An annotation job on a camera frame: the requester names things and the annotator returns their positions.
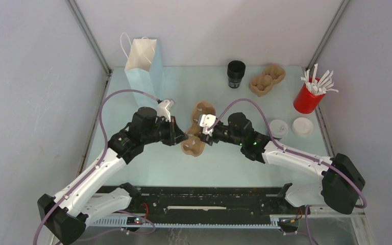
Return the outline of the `white cup lid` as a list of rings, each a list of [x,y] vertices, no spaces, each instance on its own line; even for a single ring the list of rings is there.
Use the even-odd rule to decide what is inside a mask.
[[[289,132],[289,127],[287,123],[283,120],[280,119],[274,119],[269,123],[269,129],[273,134],[279,134],[279,135],[284,135],[285,137],[287,136]]]

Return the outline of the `light blue paper bag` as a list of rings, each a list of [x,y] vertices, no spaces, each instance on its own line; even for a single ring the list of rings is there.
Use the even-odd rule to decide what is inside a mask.
[[[120,47],[126,57],[125,74],[130,88],[145,95],[135,94],[139,107],[160,100],[164,71],[158,39],[149,37],[130,39],[126,32],[121,33]]]

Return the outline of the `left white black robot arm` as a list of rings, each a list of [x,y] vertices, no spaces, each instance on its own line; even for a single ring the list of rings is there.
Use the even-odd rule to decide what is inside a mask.
[[[46,226],[61,244],[72,244],[96,220],[119,210],[136,212],[141,199],[137,189],[128,183],[99,199],[92,196],[141,154],[145,145],[161,142],[174,146],[187,138],[174,116],[159,116],[150,107],[139,108],[131,122],[108,139],[98,158],[76,179],[55,195],[43,194],[38,199],[40,225]]]

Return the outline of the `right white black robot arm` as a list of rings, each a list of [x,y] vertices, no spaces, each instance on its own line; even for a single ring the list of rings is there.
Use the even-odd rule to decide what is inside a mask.
[[[282,213],[296,207],[326,204],[341,214],[351,214],[359,200],[365,180],[351,159],[344,154],[334,157],[313,155],[288,147],[269,135],[253,129],[252,123],[241,113],[228,117],[227,125],[216,123],[216,116],[202,114],[199,138],[212,145],[225,142],[240,146],[241,153],[252,161],[282,166],[315,177],[314,184],[285,184],[279,192],[276,205]]]

